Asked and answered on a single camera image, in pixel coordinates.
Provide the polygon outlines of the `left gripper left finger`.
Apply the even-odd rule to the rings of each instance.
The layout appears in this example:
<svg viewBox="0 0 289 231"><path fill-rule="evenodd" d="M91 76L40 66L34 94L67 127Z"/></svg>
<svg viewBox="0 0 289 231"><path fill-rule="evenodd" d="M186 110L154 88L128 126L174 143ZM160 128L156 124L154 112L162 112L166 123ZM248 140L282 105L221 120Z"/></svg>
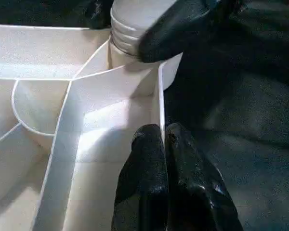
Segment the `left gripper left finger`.
<svg viewBox="0 0 289 231"><path fill-rule="evenodd" d="M164 231L168 221L168 175L160 127L140 127L119 177L114 231Z"/></svg>

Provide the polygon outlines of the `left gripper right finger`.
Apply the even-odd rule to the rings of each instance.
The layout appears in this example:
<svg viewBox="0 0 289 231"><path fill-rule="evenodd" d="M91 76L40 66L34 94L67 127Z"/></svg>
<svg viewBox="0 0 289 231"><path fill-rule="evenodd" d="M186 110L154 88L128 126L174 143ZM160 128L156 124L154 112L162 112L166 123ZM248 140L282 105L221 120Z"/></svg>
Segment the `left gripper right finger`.
<svg viewBox="0 0 289 231"><path fill-rule="evenodd" d="M170 231L241 231L236 206L219 170L180 123L165 133Z"/></svg>

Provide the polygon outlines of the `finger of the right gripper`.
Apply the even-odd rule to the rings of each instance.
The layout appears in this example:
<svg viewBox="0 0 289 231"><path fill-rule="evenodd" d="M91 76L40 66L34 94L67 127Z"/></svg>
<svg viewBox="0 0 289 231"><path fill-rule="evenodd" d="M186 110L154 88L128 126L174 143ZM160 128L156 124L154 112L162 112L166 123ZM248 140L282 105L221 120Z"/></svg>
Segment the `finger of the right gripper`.
<svg viewBox="0 0 289 231"><path fill-rule="evenodd" d="M205 43L233 11L232 0L178 0L141 37L138 57L154 63Z"/></svg>
<svg viewBox="0 0 289 231"><path fill-rule="evenodd" d="M85 19L91 29L110 27L110 0L92 0L86 8Z"/></svg>

